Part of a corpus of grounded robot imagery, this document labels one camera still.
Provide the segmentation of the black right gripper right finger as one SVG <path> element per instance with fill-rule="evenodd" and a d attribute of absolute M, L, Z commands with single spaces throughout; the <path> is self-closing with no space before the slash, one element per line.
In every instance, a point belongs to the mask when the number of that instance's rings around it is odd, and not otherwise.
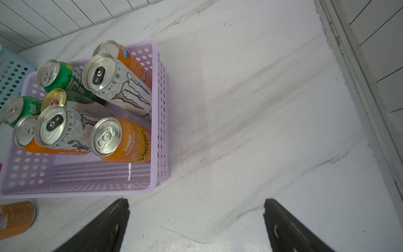
<path fill-rule="evenodd" d="M 267 199 L 264 210 L 263 218 L 274 252 L 334 251 L 277 200 Z"/>

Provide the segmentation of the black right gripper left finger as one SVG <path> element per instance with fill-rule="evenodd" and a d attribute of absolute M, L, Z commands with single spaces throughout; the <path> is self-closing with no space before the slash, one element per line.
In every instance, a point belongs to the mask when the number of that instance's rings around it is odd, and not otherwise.
<path fill-rule="evenodd" d="M 114 201 L 57 252 L 119 252 L 130 216 L 129 202 Z"/>

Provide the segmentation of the orange Schweppes can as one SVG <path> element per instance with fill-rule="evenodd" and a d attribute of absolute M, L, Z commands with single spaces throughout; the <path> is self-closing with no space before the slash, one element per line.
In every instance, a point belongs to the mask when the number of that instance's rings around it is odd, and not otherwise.
<path fill-rule="evenodd" d="M 122 117 L 106 117 L 92 129 L 90 149 L 105 162 L 150 163 L 151 131 Z"/>

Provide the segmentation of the white Monster can front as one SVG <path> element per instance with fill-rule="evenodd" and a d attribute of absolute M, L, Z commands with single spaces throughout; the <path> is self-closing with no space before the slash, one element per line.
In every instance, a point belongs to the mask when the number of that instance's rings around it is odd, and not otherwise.
<path fill-rule="evenodd" d="M 37 118 L 34 139 L 41 147 L 89 153 L 90 134 L 100 119 L 73 108 L 51 105 Z"/>

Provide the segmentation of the white monster can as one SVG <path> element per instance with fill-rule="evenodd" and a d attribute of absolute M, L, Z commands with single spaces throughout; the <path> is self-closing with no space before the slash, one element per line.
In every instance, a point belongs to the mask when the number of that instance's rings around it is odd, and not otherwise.
<path fill-rule="evenodd" d="M 152 119 L 152 90 L 112 55 L 93 56 L 85 66 L 82 84 L 106 102 L 144 120 Z"/>
<path fill-rule="evenodd" d="M 90 134 L 100 119 L 73 108 L 51 105 L 37 118 L 34 139 L 41 147 L 89 153 Z"/>

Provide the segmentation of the orange Fanta can front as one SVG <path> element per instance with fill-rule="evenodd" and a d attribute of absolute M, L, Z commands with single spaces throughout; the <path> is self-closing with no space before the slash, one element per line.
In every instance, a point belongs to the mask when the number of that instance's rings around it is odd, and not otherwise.
<path fill-rule="evenodd" d="M 31 153 L 62 154 L 62 155 L 87 155 L 88 152 L 55 150 L 39 146 L 34 139 L 36 124 L 34 115 L 23 116 L 13 130 L 13 145 L 19 149 L 24 149 Z"/>

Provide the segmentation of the orange fanta can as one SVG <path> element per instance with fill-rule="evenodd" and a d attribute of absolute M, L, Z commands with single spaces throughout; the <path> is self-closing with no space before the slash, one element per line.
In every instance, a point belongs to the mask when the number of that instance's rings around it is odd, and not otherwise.
<path fill-rule="evenodd" d="M 129 52 L 129 50 L 116 41 L 107 40 L 99 44 L 93 51 L 92 57 L 100 54 L 108 53 L 115 59 L 121 61 L 128 67 L 138 78 L 140 78 L 150 89 L 152 89 L 152 76 L 146 71 L 141 63 Z"/>
<path fill-rule="evenodd" d="M 87 155 L 88 152 L 55 150 L 39 146 L 34 139 L 36 124 L 34 115 L 23 116 L 13 130 L 13 145 L 19 149 L 24 149 L 31 153 L 62 154 L 62 155 Z"/>

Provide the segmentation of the green Sprite can small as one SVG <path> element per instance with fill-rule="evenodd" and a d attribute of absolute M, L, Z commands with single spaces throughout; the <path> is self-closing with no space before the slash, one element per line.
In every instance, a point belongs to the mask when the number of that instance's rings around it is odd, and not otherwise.
<path fill-rule="evenodd" d="M 42 103 L 33 96 L 13 96 L 2 109 L 1 121 L 14 128 L 22 117 L 40 115 Z"/>

